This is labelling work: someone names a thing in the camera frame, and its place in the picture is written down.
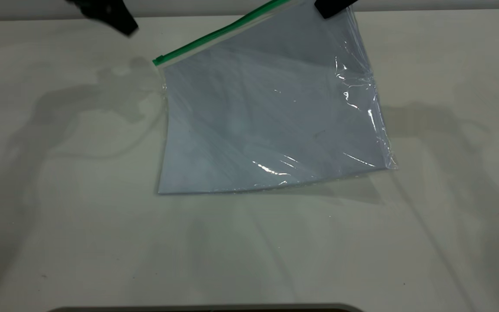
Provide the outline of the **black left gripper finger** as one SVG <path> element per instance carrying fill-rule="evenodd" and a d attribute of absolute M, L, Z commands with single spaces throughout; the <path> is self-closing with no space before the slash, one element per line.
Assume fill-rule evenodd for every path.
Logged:
<path fill-rule="evenodd" d="M 135 33 L 139 29 L 123 0 L 108 1 L 107 24 L 119 33 Z"/>
<path fill-rule="evenodd" d="M 127 37 L 133 35 L 133 16 L 129 12 L 111 12 L 107 16 L 101 18 L 89 19 L 106 24 Z"/>

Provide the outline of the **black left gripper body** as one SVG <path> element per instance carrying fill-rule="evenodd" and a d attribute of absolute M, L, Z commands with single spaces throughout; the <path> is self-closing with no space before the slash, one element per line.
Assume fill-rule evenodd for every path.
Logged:
<path fill-rule="evenodd" d="M 87 18 L 101 18 L 110 12 L 108 0 L 66 0 Z"/>

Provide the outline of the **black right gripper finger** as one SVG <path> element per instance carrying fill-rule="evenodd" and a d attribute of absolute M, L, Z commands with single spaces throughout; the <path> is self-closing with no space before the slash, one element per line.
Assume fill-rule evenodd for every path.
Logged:
<path fill-rule="evenodd" d="M 314 6 L 323 19 L 327 20 L 346 10 L 355 2 L 357 0 L 315 0 Z"/>

